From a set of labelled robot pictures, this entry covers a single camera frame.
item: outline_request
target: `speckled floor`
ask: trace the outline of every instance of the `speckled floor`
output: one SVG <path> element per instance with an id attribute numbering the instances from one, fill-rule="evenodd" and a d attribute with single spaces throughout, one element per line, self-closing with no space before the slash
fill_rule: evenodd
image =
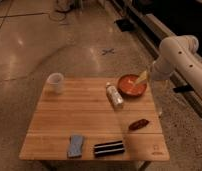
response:
<path id="1" fill-rule="evenodd" d="M 0 3 L 5 15 L 10 0 Z M 52 14 L 54 0 L 14 0 L 9 15 Z M 119 77 L 139 73 L 153 60 L 134 33 L 120 32 L 119 16 L 107 2 L 106 9 L 91 0 L 83 11 L 72 11 L 62 22 L 48 14 L 6 18 L 0 30 L 0 171 L 41 171 L 39 162 L 18 158 L 42 86 L 52 72 L 67 77 Z M 102 55 L 103 49 L 115 54 Z M 156 105 L 169 148 L 169 162 L 152 163 L 147 170 L 201 171 L 202 121 L 181 95 L 153 83 Z M 59 170 L 130 171 L 134 163 L 68 162 Z"/>

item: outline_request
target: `white cup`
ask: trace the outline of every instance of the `white cup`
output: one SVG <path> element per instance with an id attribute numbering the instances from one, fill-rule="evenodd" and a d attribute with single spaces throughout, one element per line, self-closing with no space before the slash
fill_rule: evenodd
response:
<path id="1" fill-rule="evenodd" d="M 53 73 L 47 78 L 47 83 L 51 85 L 55 93 L 61 94 L 64 88 L 64 76 L 61 73 Z"/>

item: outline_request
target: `orange bowl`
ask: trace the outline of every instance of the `orange bowl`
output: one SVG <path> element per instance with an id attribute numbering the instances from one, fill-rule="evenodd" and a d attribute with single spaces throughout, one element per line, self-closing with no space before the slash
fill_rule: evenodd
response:
<path id="1" fill-rule="evenodd" d="M 138 79 L 138 75 L 128 74 L 122 76 L 118 80 L 118 90 L 121 94 L 131 96 L 131 97 L 139 97 L 141 96 L 147 88 L 147 84 L 139 84 L 134 85 L 135 81 Z"/>

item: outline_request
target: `wooden table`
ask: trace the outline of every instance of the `wooden table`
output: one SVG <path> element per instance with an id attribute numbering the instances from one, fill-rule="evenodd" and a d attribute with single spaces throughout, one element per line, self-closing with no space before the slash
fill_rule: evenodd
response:
<path id="1" fill-rule="evenodd" d="M 28 129 L 21 153 L 22 160 L 116 160 L 167 161 L 169 153 L 148 86 L 142 97 L 125 100 L 121 111 L 114 111 L 106 97 L 106 82 L 114 78 L 67 78 L 63 94 L 45 85 Z M 149 125 L 129 132 L 128 126 L 139 119 Z M 82 157 L 68 159 L 72 134 L 85 137 Z M 125 153 L 95 158 L 93 146 L 123 140 Z"/>

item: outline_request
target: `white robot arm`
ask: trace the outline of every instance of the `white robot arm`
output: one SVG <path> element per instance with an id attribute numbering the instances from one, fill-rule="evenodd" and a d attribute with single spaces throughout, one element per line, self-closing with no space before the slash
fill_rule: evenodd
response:
<path id="1" fill-rule="evenodd" d="M 159 58 L 150 68 L 150 78 L 166 80 L 177 69 L 202 99 L 202 63 L 194 55 L 198 47 L 194 36 L 165 38 L 160 43 Z"/>

